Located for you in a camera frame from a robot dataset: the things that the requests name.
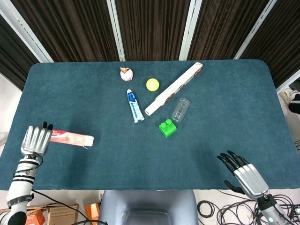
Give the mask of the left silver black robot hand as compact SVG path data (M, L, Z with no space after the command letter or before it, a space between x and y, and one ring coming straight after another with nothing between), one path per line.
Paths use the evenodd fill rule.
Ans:
M23 155L36 153L43 157L49 147L52 133L53 124L48 124L46 121L42 126L29 126L21 144L21 153Z

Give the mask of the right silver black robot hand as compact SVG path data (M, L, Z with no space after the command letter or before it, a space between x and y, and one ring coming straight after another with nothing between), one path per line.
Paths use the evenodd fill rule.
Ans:
M259 199L267 194L269 186L254 165L245 158L232 151L220 153L217 158L240 183L240 187L236 187L225 180L224 183L230 190L246 195L250 199Z

